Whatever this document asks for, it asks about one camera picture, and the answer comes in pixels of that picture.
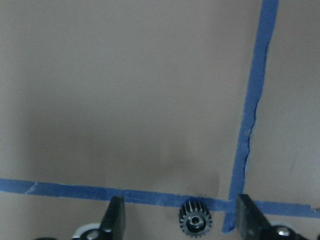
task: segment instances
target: vertical blue tape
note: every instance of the vertical blue tape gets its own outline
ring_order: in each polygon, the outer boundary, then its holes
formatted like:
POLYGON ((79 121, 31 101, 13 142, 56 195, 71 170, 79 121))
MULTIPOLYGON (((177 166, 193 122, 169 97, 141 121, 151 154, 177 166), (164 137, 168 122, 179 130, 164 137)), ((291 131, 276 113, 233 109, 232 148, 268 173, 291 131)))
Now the vertical blue tape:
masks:
MULTIPOLYGON (((255 125, 257 105, 264 86, 268 47, 276 23, 278 4, 278 0, 263 0, 262 2, 229 190, 229 204, 234 207, 237 195, 241 194, 245 187, 245 167, 250 153, 250 135, 255 125)), ((235 214, 227 213, 222 232, 229 233, 234 227, 235 214)))

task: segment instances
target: blue tape strip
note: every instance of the blue tape strip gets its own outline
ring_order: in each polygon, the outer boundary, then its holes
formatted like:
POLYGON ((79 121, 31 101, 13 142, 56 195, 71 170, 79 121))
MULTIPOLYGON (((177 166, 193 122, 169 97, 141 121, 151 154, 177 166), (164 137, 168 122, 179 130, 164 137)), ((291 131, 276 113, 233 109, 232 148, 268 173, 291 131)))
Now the blue tape strip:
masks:
POLYGON ((190 195, 116 189, 109 187, 32 182, 3 178, 0 178, 0 192, 100 201, 110 201, 113 196, 122 195, 127 203, 178 208, 180 208, 182 203, 187 200, 199 199, 204 202, 211 211, 231 211, 227 201, 208 197, 194 197, 190 195))
MULTIPOLYGON (((255 125, 256 110, 264 86, 267 52, 276 23, 278 3, 278 0, 263 0, 262 2, 229 190, 231 204, 235 204, 237 195, 241 194, 245 187, 245 168, 250 153, 250 135, 255 125)), ((235 215, 226 214, 222 231, 228 233, 234 227, 235 215)))

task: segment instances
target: metal gear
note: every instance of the metal gear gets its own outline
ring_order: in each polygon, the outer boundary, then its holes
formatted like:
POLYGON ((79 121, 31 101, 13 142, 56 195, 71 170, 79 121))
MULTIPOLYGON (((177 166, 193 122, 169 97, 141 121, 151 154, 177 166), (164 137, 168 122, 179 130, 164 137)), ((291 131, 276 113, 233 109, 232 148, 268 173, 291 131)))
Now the metal gear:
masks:
POLYGON ((189 200, 181 206, 179 222, 185 234, 197 238, 209 231, 212 218, 205 204, 199 200, 189 200))

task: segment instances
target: gear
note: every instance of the gear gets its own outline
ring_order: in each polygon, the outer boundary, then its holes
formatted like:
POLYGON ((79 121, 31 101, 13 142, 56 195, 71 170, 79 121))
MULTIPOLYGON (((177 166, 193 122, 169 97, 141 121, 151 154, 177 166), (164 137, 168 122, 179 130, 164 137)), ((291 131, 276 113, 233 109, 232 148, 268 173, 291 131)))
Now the gear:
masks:
POLYGON ((179 222, 185 234, 197 238, 209 231, 212 218, 205 204, 198 200, 189 200, 180 209, 179 222))

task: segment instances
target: screw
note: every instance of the screw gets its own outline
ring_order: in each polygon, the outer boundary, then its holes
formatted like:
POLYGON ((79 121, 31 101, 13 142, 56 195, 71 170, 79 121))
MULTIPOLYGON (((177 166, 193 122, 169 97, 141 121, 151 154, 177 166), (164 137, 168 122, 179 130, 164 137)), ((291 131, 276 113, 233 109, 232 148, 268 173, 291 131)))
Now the screw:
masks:
POLYGON ((278 233, 278 235, 283 236, 283 237, 290 236, 290 230, 289 230, 289 228, 287 228, 285 226, 277 227, 276 232, 278 233))
POLYGON ((99 231, 94 229, 92 231, 90 231, 87 235, 86 235, 86 239, 87 240, 94 240, 97 237, 99 237, 99 231))

